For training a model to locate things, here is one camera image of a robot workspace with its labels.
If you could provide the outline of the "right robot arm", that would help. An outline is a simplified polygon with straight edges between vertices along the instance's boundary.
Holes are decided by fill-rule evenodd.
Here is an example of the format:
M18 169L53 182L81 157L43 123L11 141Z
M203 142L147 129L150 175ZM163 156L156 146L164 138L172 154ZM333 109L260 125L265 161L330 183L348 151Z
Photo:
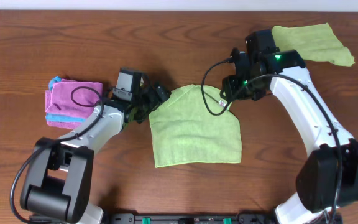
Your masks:
M223 79L223 99L254 100L271 93L291 117L307 159L296 191L275 210L275 223L339 223L336 211L358 201L358 140L334 117L311 81L296 50L282 51L270 30L245 39L227 60L235 74Z

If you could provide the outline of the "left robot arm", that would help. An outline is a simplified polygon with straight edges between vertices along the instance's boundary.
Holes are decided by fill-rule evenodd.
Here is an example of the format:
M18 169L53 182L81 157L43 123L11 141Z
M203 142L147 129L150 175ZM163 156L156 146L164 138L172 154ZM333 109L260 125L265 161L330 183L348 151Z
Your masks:
M112 89L112 98L98 96L93 112L76 129L58 139L40 138L18 175L25 175L20 206L33 212L24 223L107 223L104 210L90 203L94 157L131 121L143 122L170 97L156 83L129 90Z

